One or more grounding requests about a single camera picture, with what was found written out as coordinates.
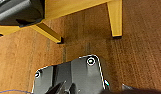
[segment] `wooden table leg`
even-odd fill
[[[44,23],[40,23],[30,27],[56,43],[62,42],[62,37],[58,35],[55,31],[53,31],[51,28],[49,28],[47,25],[45,25]]]
[[[122,36],[122,0],[114,0],[107,2],[112,36]]]

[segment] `wooden floor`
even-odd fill
[[[46,24],[64,44],[31,28],[0,38],[0,91],[31,91],[37,69],[89,54],[105,60],[111,90],[120,90],[122,83],[161,90],[161,0],[123,0],[122,39],[111,37],[106,4]]]

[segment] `metal plate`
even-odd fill
[[[80,57],[40,70],[43,72],[40,72],[39,77],[35,77],[34,94],[45,94],[50,87],[62,82],[68,94],[99,94],[105,88],[99,58],[96,55]]]

